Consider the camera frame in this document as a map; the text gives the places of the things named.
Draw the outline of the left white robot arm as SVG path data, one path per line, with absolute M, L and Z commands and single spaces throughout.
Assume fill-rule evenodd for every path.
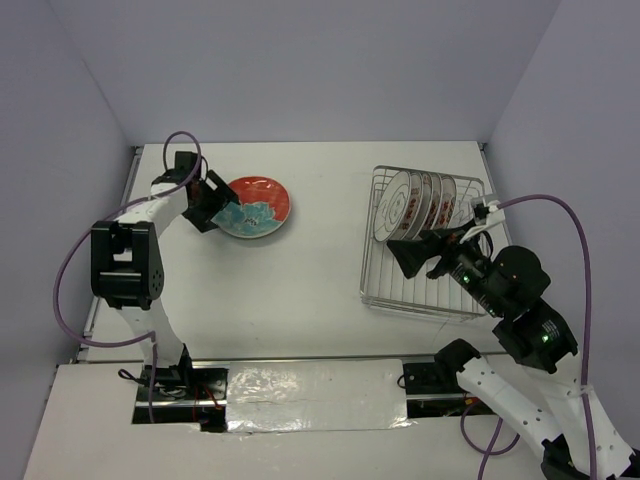
M 195 152 L 175 153 L 174 166 L 151 184 L 150 197 L 114 220 L 96 222 L 90 233 L 91 287 L 136 337 L 144 370 L 140 382 L 185 398 L 196 374 L 188 348 L 174 332 L 161 301 L 165 286 L 159 237 L 179 217 L 200 233 L 216 229 L 214 217 L 238 195 Z

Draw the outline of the green rim lettered plate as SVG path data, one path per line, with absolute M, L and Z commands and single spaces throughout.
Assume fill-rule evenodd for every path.
M 409 205 L 406 209 L 401 230 L 403 240 L 412 240 L 422 230 L 431 205 L 432 180 L 429 173 L 412 173 L 412 183 L 420 181 L 417 188 L 410 192 Z

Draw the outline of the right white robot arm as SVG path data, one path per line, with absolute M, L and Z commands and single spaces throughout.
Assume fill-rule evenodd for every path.
M 450 276 L 496 318 L 499 344 L 547 406 L 511 386 L 463 339 L 435 354 L 437 384 L 446 391 L 461 388 L 500 416 L 540 459 L 548 479 L 637 478 L 638 450 L 622 439 L 594 390 L 580 383 L 582 355 L 564 318 L 542 298 L 551 280 L 538 257 L 507 246 L 490 258 L 461 235 L 437 230 L 420 240 L 392 240 L 387 247 L 407 278 L 435 259 L 428 278 Z

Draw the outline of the white plate red characters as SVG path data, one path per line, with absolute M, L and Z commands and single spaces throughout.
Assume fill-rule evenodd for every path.
M 445 229 L 448 227 L 454 210 L 457 189 L 452 176 L 436 174 L 439 182 L 438 202 L 433 213 L 428 215 L 425 227 L 429 230 Z

